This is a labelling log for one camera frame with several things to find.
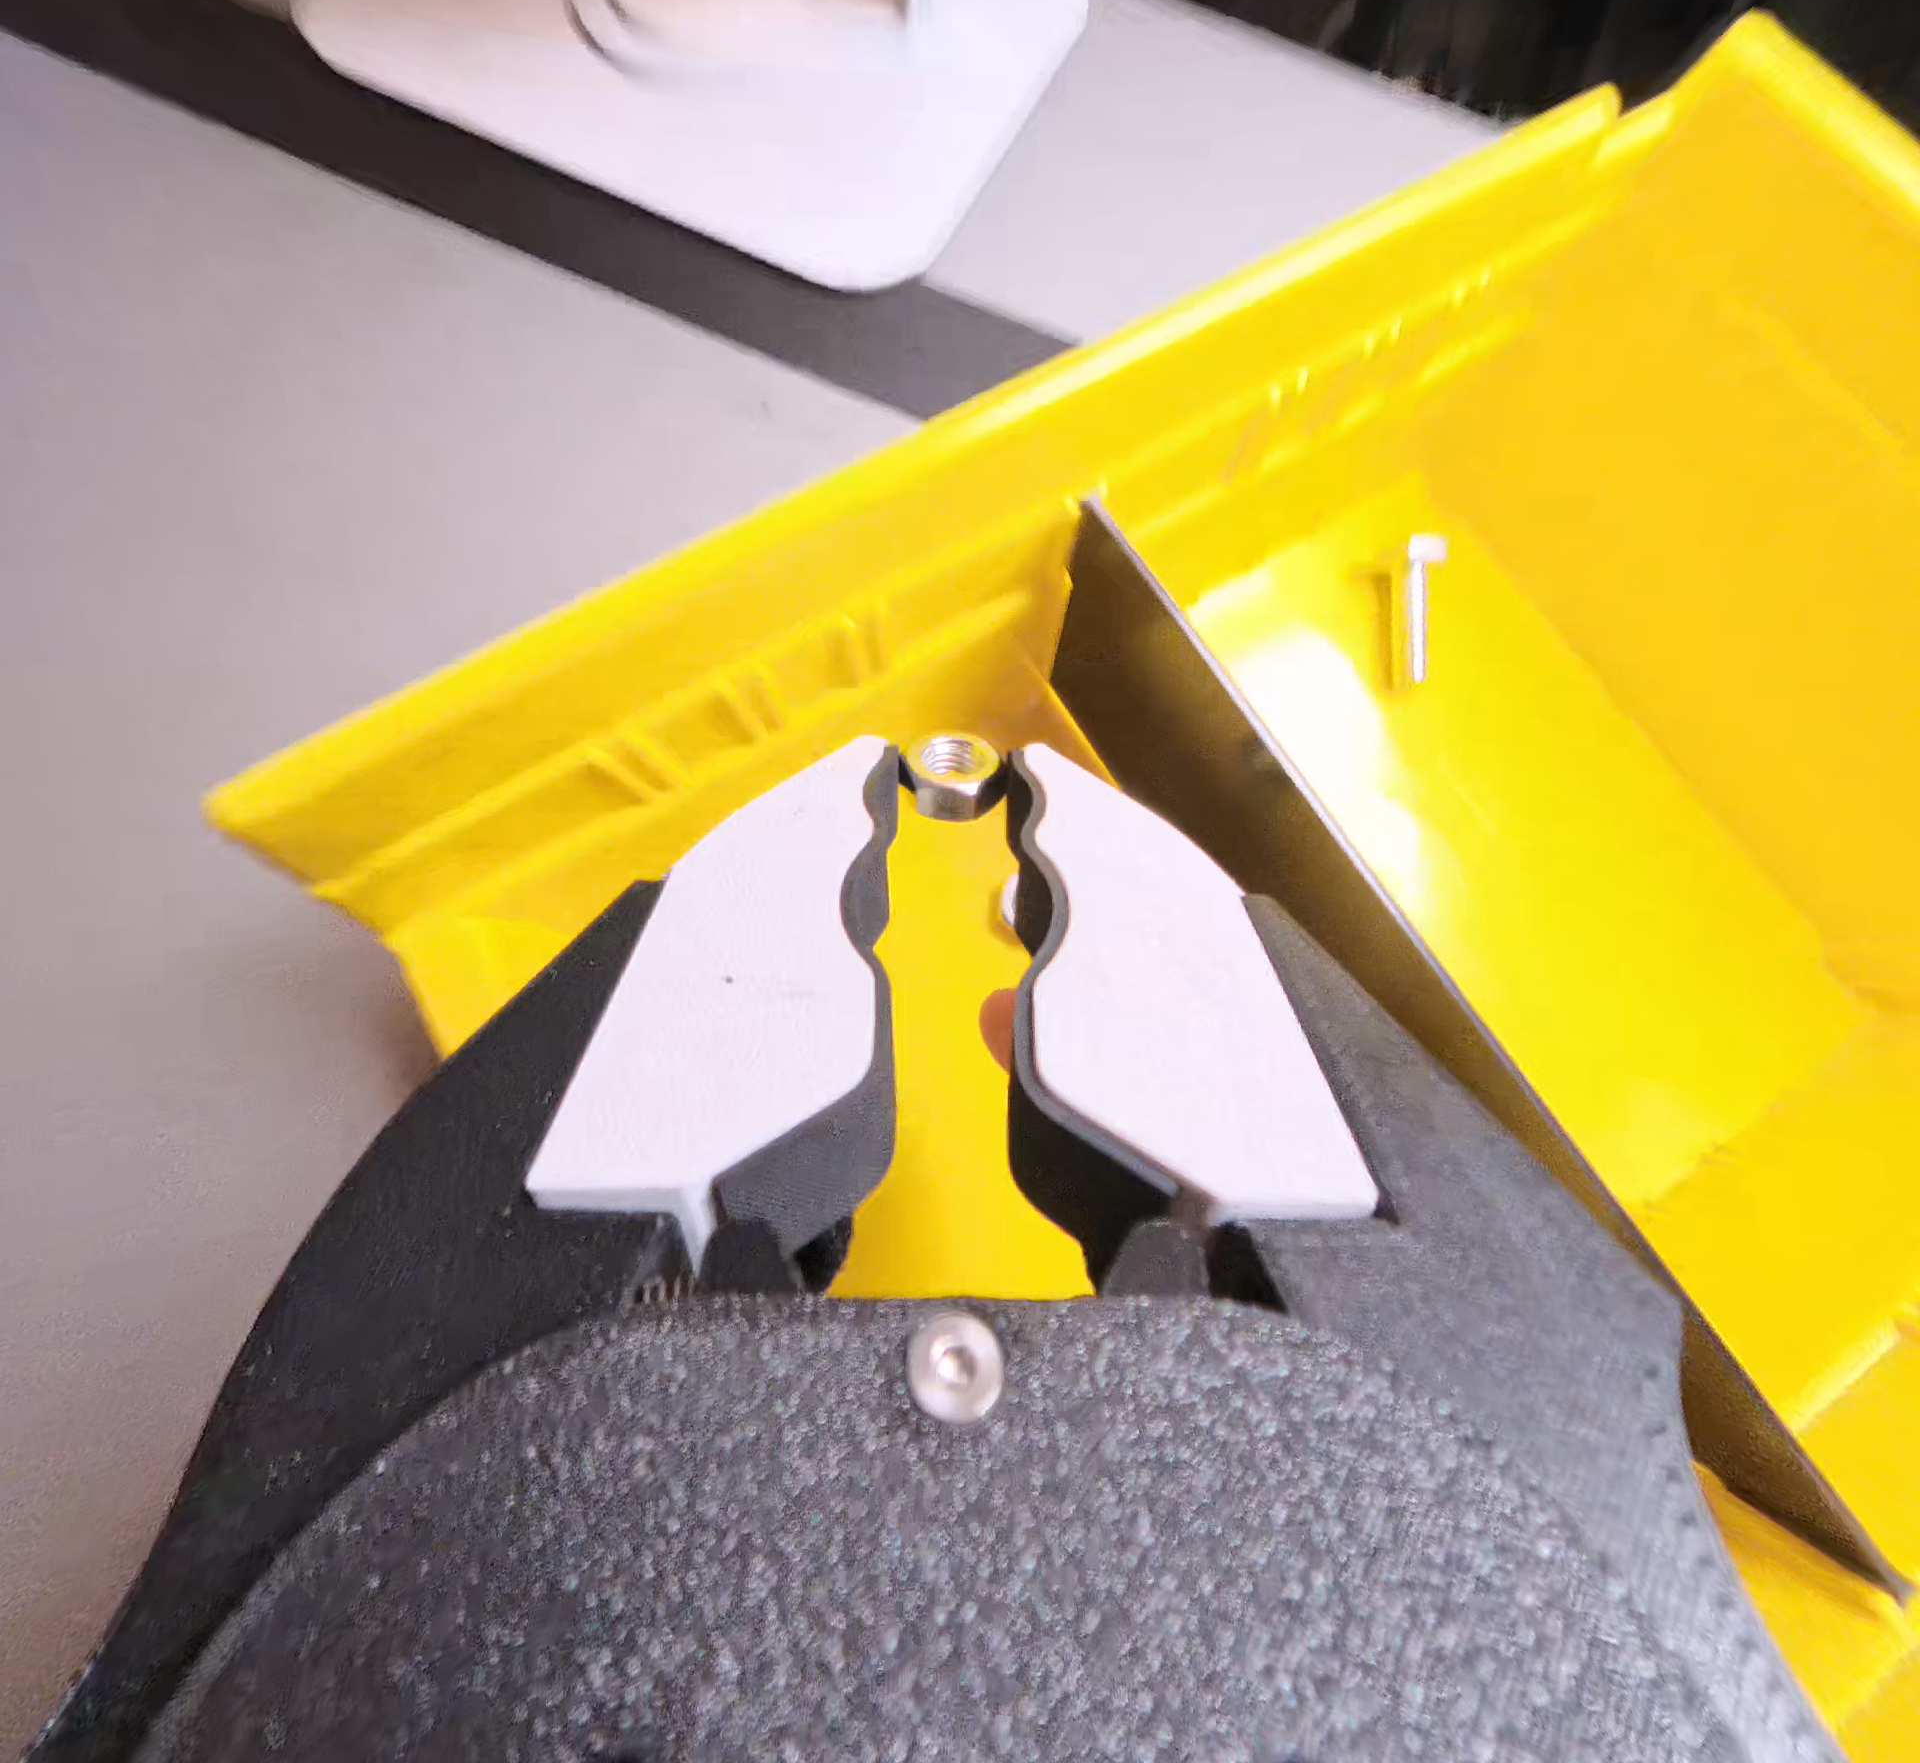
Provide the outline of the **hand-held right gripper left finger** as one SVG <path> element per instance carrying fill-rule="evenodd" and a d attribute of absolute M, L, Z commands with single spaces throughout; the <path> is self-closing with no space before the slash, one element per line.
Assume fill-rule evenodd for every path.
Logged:
<path fill-rule="evenodd" d="M 898 1138 L 889 924 L 900 752 L 855 737 L 721 820 L 660 883 L 527 1170 L 546 1212 L 727 1222 L 783 1256 L 849 1222 Z"/>

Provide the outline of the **instruction sheet stand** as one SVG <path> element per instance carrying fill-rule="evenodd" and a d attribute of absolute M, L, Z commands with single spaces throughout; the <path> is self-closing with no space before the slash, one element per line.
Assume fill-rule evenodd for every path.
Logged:
<path fill-rule="evenodd" d="M 840 293 L 919 277 L 1089 0 L 292 0 L 346 78 Z"/>

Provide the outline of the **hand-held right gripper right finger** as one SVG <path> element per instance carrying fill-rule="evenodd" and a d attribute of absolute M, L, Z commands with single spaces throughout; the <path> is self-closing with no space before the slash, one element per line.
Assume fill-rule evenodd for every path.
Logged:
<path fill-rule="evenodd" d="M 1021 1095 L 1188 1222 L 1380 1209 L 1242 888 L 1058 751 L 1011 756 L 1021 864 Z"/>

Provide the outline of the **silver steel bolt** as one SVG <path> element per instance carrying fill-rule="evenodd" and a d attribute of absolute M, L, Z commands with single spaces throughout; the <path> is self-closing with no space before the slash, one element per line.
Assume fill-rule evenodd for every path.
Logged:
<path fill-rule="evenodd" d="M 1428 682 L 1432 668 L 1432 579 L 1450 558 L 1450 540 L 1439 530 L 1406 534 L 1382 556 L 1380 592 L 1386 623 L 1386 679 L 1395 692 Z"/>

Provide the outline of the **yellow plastic bin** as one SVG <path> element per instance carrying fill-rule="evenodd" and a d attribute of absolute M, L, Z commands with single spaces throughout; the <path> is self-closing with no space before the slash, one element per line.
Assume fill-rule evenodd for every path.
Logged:
<path fill-rule="evenodd" d="M 1767 16 L 215 788 L 447 1052 L 847 737 L 1098 754 L 1098 498 L 1883 1556 L 1916 1582 L 1916 141 Z M 1382 556 L 1439 530 L 1428 682 Z M 1916 1599 L 1700 1483 L 1854 1758 Z"/>

